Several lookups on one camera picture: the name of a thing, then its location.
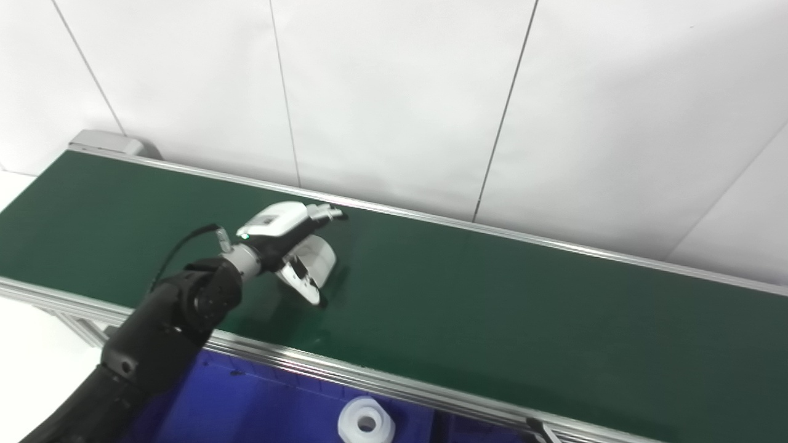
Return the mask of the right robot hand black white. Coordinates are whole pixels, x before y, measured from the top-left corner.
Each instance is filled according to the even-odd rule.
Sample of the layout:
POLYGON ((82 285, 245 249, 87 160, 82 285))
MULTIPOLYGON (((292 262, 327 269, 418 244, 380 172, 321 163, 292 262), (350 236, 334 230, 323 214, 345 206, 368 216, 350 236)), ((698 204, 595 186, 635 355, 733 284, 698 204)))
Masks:
POLYGON ((530 437, 532 442, 561 442, 560 438, 543 421, 537 420, 537 418, 527 418, 526 425, 528 426, 529 434, 532 435, 530 437))

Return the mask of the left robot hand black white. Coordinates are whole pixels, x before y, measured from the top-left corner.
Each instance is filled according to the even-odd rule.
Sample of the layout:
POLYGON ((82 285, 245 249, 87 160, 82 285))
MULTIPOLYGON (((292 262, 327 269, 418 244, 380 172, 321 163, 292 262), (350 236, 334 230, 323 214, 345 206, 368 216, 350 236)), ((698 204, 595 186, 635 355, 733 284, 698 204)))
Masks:
POLYGON ((259 259, 259 270, 275 274, 310 305, 323 305, 321 289, 337 263, 317 230, 347 214, 330 204, 284 201, 253 216, 236 235, 259 259))

